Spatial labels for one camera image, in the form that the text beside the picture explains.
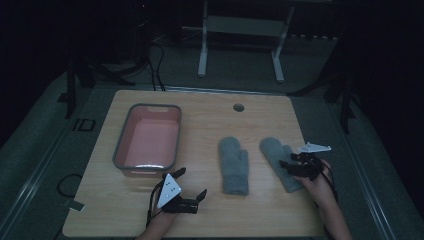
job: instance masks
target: metal stand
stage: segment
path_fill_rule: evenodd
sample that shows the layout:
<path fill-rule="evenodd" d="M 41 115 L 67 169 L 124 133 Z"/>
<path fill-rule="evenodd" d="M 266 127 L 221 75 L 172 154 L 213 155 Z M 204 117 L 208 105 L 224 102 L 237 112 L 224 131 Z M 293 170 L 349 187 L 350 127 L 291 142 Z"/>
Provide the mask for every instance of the metal stand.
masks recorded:
<path fill-rule="evenodd" d="M 202 27 L 202 49 L 200 50 L 200 60 L 198 76 L 206 75 L 206 65 L 208 58 L 208 32 L 223 32 L 235 34 L 249 34 L 260 36 L 274 36 L 279 38 L 278 46 L 271 51 L 272 62 L 274 65 L 275 78 L 277 82 L 283 82 L 284 76 L 281 68 L 280 54 L 283 49 L 284 41 L 287 37 L 290 21 L 294 13 L 294 7 L 290 7 L 286 20 L 272 21 L 259 19 L 246 19 L 223 16 L 208 15 L 208 0 L 203 1 L 203 27 Z"/>

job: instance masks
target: wire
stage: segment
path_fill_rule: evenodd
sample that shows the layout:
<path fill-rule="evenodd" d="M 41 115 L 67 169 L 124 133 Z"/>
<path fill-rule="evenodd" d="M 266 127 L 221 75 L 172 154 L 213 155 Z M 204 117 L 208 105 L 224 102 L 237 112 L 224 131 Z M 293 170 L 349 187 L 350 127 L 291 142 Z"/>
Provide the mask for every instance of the wire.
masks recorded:
<path fill-rule="evenodd" d="M 149 225 L 150 220 L 152 220 L 154 217 L 156 217 L 159 213 L 162 212 L 162 210 L 155 214 L 154 216 L 152 216 L 152 212 L 153 212 L 153 197 L 155 196 L 156 191 L 161 188 L 163 186 L 164 180 L 160 181 L 158 184 L 156 184 L 156 186 L 153 188 L 152 193 L 150 194 L 150 202 L 149 202 L 149 210 L 147 211 L 147 222 L 146 222 L 146 227 Z"/>
<path fill-rule="evenodd" d="M 63 177 L 63 178 L 62 178 L 62 179 L 61 179 L 61 180 L 57 183 L 57 185 L 56 185 L 56 190 L 57 190 L 57 192 L 58 192 L 61 196 L 63 196 L 63 197 L 73 198 L 73 197 L 75 197 L 75 194 L 67 194 L 67 193 L 64 193 L 64 192 L 62 191 L 62 188 L 61 188 L 62 183 L 63 183 L 65 180 L 67 180 L 68 178 L 70 178 L 70 177 L 78 177 L 78 178 L 82 179 L 82 176 L 81 176 L 81 175 L 79 175 L 79 174 L 76 174 L 76 173 L 68 174 L 68 175 L 66 175 L 65 177 Z"/>
<path fill-rule="evenodd" d="M 61 185 L 63 184 L 63 182 L 64 182 L 65 180 L 67 180 L 68 178 L 70 178 L 70 177 L 78 177 L 78 178 L 82 179 L 82 176 L 81 176 L 80 174 L 71 173 L 71 174 L 66 175 L 66 176 L 65 176 L 65 177 L 63 177 L 62 179 L 60 179 L 60 181 L 59 181 L 59 182 L 57 183 L 57 185 L 56 185 L 56 190 L 57 190 L 57 192 L 58 192 L 61 196 L 64 196 L 64 197 L 67 197 L 67 198 L 73 198 L 73 197 L 75 197 L 75 194 L 66 194 L 66 193 L 64 193 L 64 192 L 62 191 L 62 189 L 61 189 Z M 62 233 L 62 231 L 63 231 L 63 225 L 62 225 L 62 227 L 60 227 L 60 229 L 56 232 L 56 234 L 54 235 L 53 240 L 57 240 L 57 239 L 58 239 L 58 237 L 59 237 L 59 235 L 60 235 L 60 233 Z"/>
<path fill-rule="evenodd" d="M 160 68 L 160 65 L 162 64 L 163 57 L 165 55 L 165 51 L 158 44 L 152 43 L 152 46 L 157 47 L 157 48 L 159 48 L 161 50 L 161 56 L 160 56 L 160 59 L 159 59 L 159 62 L 158 62 L 158 65 L 157 65 L 157 68 L 156 69 L 153 67 L 153 64 L 152 64 L 152 61 L 150 60 L 150 58 L 147 59 L 147 61 L 149 63 L 149 66 L 150 66 L 150 69 L 151 69 L 151 74 L 152 74 L 152 86 L 153 86 L 153 90 L 156 91 L 156 83 L 155 83 L 155 73 L 156 73 L 156 78 L 157 78 L 157 81 L 159 83 L 159 87 L 160 87 L 160 89 L 162 91 L 165 92 L 166 91 L 166 88 L 163 85 L 162 80 L 161 80 L 160 75 L 159 75 L 159 68 Z"/>
<path fill-rule="evenodd" d="M 334 195 L 334 198 L 336 199 L 336 202 L 338 202 L 339 201 L 339 196 L 338 196 L 338 193 L 337 193 L 337 191 L 336 191 L 336 183 L 334 182 L 334 175 L 333 175 L 333 172 L 331 172 L 331 170 L 330 170 L 330 168 L 326 165 L 326 164 L 324 164 L 324 163 L 322 163 L 327 169 L 328 169 L 328 171 L 330 172 L 330 175 L 331 175 L 331 181 L 330 181 L 330 179 L 328 179 L 328 177 L 321 171 L 321 175 L 324 177 L 324 179 L 325 179 L 325 181 L 328 183 L 328 185 L 330 186 L 330 188 L 331 188 L 331 191 L 333 192 L 333 195 Z"/>
<path fill-rule="evenodd" d="M 154 217 L 156 217 L 157 215 L 159 215 L 159 213 L 161 213 L 161 212 L 163 212 L 163 210 L 161 209 L 158 213 L 156 213 L 155 215 L 153 215 L 150 219 L 149 219 L 149 221 L 150 220 L 152 220 Z"/>

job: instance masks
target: wooden tabletop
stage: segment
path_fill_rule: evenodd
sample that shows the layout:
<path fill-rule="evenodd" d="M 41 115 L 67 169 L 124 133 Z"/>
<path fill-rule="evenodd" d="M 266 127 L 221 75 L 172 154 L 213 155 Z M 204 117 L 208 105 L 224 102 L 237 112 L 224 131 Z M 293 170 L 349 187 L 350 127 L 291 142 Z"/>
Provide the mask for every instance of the wooden tabletop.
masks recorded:
<path fill-rule="evenodd" d="M 134 237 L 146 224 L 150 193 L 158 178 L 129 178 L 112 163 L 130 107 L 136 103 L 175 104 L 182 110 L 175 169 L 181 196 L 207 189 L 197 214 L 179 214 L 166 237 L 322 236 L 323 224 L 305 190 L 287 193 L 259 149 L 276 137 L 293 149 L 305 144 L 291 101 L 284 96 L 118 91 L 87 165 L 63 233 L 69 237 Z M 242 104 L 236 112 L 234 104 Z M 236 137 L 249 153 L 249 195 L 225 195 L 219 141 Z"/>

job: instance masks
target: pink plastic tray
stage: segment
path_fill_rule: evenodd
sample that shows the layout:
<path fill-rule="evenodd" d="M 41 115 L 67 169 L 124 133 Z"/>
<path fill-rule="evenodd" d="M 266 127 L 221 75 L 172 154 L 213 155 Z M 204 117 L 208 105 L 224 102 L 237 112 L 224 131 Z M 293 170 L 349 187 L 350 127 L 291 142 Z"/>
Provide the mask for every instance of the pink plastic tray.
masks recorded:
<path fill-rule="evenodd" d="M 129 177 L 159 177 L 175 164 L 181 109 L 137 104 L 127 116 L 113 163 Z"/>

